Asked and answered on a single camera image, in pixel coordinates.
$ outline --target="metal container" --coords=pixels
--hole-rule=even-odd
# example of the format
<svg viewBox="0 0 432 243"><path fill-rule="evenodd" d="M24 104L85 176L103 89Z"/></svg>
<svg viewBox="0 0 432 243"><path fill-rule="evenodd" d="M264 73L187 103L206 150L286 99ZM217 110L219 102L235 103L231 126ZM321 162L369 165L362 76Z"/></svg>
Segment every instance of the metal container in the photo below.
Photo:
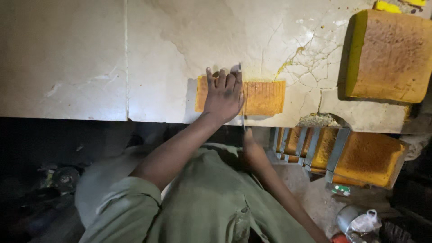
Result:
<svg viewBox="0 0 432 243"><path fill-rule="evenodd" d="M353 206L353 205L348 205L344 208L342 208L342 210L339 211L339 213L336 216L336 223L339 226L339 229L346 234L349 228L349 224L355 220L358 216L365 214L366 211Z"/></svg>

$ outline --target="hand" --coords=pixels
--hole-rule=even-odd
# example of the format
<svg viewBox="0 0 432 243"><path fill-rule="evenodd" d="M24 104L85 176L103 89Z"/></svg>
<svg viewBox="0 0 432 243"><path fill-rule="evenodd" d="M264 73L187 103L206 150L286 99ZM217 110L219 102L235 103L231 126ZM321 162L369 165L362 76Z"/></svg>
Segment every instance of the hand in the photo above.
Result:
<svg viewBox="0 0 432 243"><path fill-rule="evenodd" d="M209 67L206 72L209 91L203 115L213 116L222 125L231 121L243 107L241 70L235 74L225 75L225 70L221 69L219 78L212 76Z"/></svg>
<svg viewBox="0 0 432 243"><path fill-rule="evenodd" d="M267 159L263 147L257 143L252 135L252 129L245 132L243 140L243 154L246 164L256 173L263 172L267 169L273 169L270 161Z"/></svg>

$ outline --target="knife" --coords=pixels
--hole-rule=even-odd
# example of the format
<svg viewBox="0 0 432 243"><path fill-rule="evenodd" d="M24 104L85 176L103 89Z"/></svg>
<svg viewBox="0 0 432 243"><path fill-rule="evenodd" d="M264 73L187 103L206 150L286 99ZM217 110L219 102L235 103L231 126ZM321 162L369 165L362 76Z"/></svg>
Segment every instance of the knife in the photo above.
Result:
<svg viewBox="0 0 432 243"><path fill-rule="evenodd" d="M241 64L238 63L238 72L241 73ZM242 109L241 109L241 125L243 127L243 131L246 132L246 126L245 126L245 106L243 105Z"/></svg>

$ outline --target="forearm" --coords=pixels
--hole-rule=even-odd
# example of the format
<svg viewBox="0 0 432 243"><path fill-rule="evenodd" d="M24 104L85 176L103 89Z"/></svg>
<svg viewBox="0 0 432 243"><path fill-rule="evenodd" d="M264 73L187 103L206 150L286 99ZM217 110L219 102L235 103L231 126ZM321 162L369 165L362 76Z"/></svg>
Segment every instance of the forearm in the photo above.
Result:
<svg viewBox="0 0 432 243"><path fill-rule="evenodd" d="M272 194L273 197L283 206L283 208L306 229L306 231L316 242L329 242L324 232L318 228L311 217L309 217L305 209L294 198L294 195L290 192L285 183L278 177L272 166L261 169L259 172L256 172L256 174L266 190Z"/></svg>
<svg viewBox="0 0 432 243"><path fill-rule="evenodd" d="M178 175L192 153L222 124L222 121L202 114L191 125L150 153L130 176L148 180L162 191Z"/></svg>

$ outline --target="finger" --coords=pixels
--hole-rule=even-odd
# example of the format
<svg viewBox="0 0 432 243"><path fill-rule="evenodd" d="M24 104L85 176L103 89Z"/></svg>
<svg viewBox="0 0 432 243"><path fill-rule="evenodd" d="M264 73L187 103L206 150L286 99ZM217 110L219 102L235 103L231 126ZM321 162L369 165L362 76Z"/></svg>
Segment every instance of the finger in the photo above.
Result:
<svg viewBox="0 0 432 243"><path fill-rule="evenodd" d="M228 74L226 76L226 89L233 90L235 85L235 76L233 74Z"/></svg>
<svg viewBox="0 0 432 243"><path fill-rule="evenodd" d="M210 67L206 68L206 73L207 73L207 84L209 86L209 89L215 89L216 88L215 78L212 75L212 70L210 69Z"/></svg>
<svg viewBox="0 0 432 243"><path fill-rule="evenodd" d="M225 89L225 84L226 84L225 70L221 69L219 71L219 79L218 79L218 82L216 84L216 88Z"/></svg>
<svg viewBox="0 0 432 243"><path fill-rule="evenodd" d="M250 129L250 128L246 129L245 136L243 139L244 139L245 143L251 142L254 140L254 136L252 134L252 129Z"/></svg>
<svg viewBox="0 0 432 243"><path fill-rule="evenodd" d="M235 74L234 92L240 92L242 85L243 85L243 79L241 77L241 69L239 69Z"/></svg>

